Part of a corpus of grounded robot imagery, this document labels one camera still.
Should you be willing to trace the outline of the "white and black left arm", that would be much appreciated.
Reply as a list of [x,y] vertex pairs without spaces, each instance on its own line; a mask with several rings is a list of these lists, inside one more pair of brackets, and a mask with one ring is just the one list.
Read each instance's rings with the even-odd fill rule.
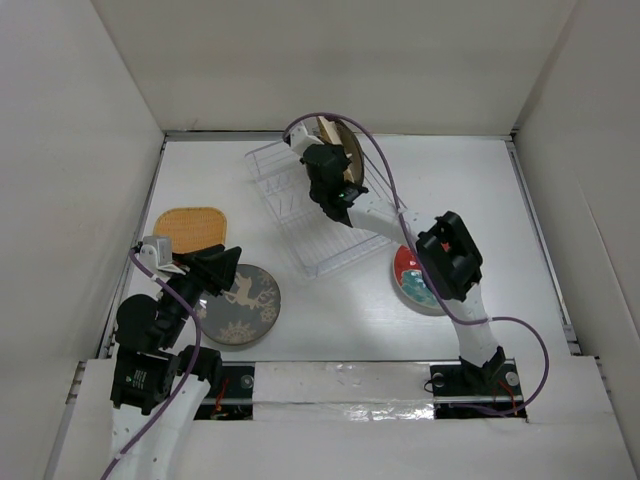
[[165,237],[129,250],[160,292],[132,295],[116,313],[111,460],[103,478],[173,477],[202,401],[225,387],[220,352],[201,344],[200,300],[231,289],[241,252],[218,244],[175,254]]

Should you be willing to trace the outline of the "yellow green-rimmed square plate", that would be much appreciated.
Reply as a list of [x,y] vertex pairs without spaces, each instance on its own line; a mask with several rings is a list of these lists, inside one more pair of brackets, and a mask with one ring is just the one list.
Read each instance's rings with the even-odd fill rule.
[[330,120],[325,116],[317,117],[320,138],[331,145],[343,145],[343,125],[339,120]]

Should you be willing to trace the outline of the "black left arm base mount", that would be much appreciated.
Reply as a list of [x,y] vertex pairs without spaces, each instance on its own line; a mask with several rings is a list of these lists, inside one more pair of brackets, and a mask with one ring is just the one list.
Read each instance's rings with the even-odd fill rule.
[[194,419],[202,421],[252,420],[254,386],[254,363],[224,363],[221,380],[202,401]]

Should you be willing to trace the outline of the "cream plate with brown rim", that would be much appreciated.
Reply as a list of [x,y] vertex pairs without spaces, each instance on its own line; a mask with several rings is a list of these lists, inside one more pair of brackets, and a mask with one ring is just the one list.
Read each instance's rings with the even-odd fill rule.
[[355,133],[342,120],[333,121],[345,154],[350,160],[345,178],[356,185],[364,183],[364,155],[361,144]]

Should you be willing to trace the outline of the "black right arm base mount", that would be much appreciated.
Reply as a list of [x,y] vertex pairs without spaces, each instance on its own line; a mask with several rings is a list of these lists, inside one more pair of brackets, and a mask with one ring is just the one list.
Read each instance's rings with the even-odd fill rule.
[[507,362],[496,379],[487,385],[471,386],[466,382],[459,363],[440,363],[430,366],[430,378],[423,389],[433,396],[435,418],[527,418],[522,407],[524,396],[516,365]]

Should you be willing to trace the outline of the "red plate with teal flower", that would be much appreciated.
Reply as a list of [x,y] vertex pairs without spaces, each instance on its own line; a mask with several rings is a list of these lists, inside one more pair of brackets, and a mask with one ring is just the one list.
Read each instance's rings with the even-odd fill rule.
[[392,261],[392,278],[400,296],[428,316],[443,316],[444,311],[423,280],[415,256],[406,246],[399,246]]

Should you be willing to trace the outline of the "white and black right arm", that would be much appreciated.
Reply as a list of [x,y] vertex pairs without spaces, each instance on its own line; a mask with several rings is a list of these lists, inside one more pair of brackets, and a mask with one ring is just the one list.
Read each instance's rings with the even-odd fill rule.
[[505,363],[484,307],[480,281],[483,263],[461,217],[451,211],[428,217],[405,209],[385,157],[391,200],[344,177],[354,154],[343,146],[313,142],[295,147],[310,180],[309,196],[330,219],[351,228],[382,235],[406,246],[422,278],[454,325],[459,344],[460,381],[466,395],[480,396],[499,382]]

